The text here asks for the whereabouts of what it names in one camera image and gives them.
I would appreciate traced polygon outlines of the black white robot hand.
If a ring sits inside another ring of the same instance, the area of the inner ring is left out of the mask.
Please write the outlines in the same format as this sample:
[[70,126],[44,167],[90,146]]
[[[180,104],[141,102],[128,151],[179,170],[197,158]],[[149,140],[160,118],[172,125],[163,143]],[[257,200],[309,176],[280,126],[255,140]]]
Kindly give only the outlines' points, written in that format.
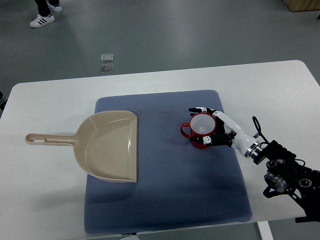
[[197,144],[211,146],[228,146],[237,149],[244,157],[255,159],[263,150],[262,144],[256,138],[245,133],[242,127],[222,111],[208,107],[191,107],[188,109],[193,117],[205,113],[213,116],[216,121],[215,132],[203,136],[192,136],[190,140]]

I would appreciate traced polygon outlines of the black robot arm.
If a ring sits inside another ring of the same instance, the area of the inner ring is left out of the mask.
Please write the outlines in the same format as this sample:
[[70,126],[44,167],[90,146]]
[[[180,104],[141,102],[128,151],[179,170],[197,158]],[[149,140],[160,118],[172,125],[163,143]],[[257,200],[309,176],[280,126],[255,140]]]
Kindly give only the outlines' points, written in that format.
[[269,142],[261,132],[258,119],[253,116],[257,130],[254,136],[262,137],[260,143],[250,155],[258,165],[267,159],[267,173],[264,180],[267,188],[263,191],[266,198],[281,195],[290,196],[305,212],[304,217],[297,217],[296,223],[320,221],[320,172],[306,167],[306,162],[273,140]]

